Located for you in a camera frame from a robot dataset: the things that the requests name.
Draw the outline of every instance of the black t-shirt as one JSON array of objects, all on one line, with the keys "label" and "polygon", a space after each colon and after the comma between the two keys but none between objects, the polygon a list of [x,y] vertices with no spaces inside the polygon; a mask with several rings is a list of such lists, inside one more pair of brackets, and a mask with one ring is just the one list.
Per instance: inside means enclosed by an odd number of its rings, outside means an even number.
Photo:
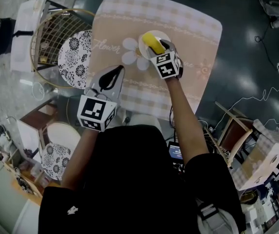
[{"label": "black t-shirt", "polygon": [[10,18],[0,19],[0,54],[3,54],[12,38],[13,26]]},{"label": "black t-shirt", "polygon": [[[116,127],[99,134],[79,191],[45,189],[38,232],[177,229],[199,233],[196,198],[229,212],[239,232],[245,230],[237,191],[220,155],[194,157],[182,180],[157,128]],[[74,214],[68,214],[75,208]]]}]

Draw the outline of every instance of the forearm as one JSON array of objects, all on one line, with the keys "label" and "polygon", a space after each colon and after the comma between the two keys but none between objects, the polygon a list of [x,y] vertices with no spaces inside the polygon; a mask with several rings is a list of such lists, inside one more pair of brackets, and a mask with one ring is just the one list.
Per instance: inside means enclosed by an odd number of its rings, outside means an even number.
[{"label": "forearm", "polygon": [[176,78],[166,79],[170,93],[175,129],[185,165],[193,157],[208,153],[201,124],[194,115],[181,84]]},{"label": "forearm", "polygon": [[61,187],[75,190],[83,178],[86,165],[91,159],[98,132],[86,129],[77,144],[62,176]]}]

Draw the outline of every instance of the yellow sponge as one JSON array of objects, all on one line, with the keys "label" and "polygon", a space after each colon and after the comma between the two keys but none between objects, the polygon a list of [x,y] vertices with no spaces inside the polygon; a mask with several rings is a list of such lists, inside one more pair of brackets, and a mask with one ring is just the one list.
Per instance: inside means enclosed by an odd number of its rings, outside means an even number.
[{"label": "yellow sponge", "polygon": [[162,44],[154,37],[150,32],[143,35],[143,42],[145,45],[151,47],[157,55],[164,54],[164,48]]}]

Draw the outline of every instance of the black and white floral cushion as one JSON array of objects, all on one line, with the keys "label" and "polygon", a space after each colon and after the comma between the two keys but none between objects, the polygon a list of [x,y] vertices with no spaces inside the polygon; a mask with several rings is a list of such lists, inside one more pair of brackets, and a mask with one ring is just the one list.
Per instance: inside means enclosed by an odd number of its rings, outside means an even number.
[{"label": "black and white floral cushion", "polygon": [[42,167],[53,179],[61,180],[72,151],[64,146],[49,143],[42,153]]},{"label": "black and white floral cushion", "polygon": [[63,79],[75,88],[85,89],[90,63],[92,31],[81,31],[67,39],[58,53],[59,71]]}]

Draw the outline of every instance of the tiled floor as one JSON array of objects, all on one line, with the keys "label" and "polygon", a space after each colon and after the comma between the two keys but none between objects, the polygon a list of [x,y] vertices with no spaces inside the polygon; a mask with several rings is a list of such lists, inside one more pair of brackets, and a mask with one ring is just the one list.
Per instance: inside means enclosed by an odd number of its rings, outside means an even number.
[{"label": "tiled floor", "polygon": [[[0,0],[0,17],[17,16],[19,5],[25,0]],[[71,7],[74,0],[53,0]],[[102,0],[76,0],[74,6],[96,12]],[[263,90],[279,88],[278,72],[270,66],[261,43],[254,36],[261,36],[268,24],[258,0],[174,0],[200,10],[223,25],[223,34],[209,82],[196,115],[215,126],[222,111],[214,104],[220,102],[228,108],[241,97],[261,98]],[[270,59],[279,62],[279,29],[268,29],[264,40]],[[26,74],[10,72],[10,55],[0,57],[0,119],[20,146],[16,124],[8,124],[5,114],[20,118],[41,102],[35,101],[31,88],[18,81]],[[251,99],[236,105],[250,118],[265,123],[270,118],[279,121],[279,92],[272,91],[267,101]],[[161,122],[165,136],[171,135],[168,122]],[[268,128],[275,128],[273,121]]]}]

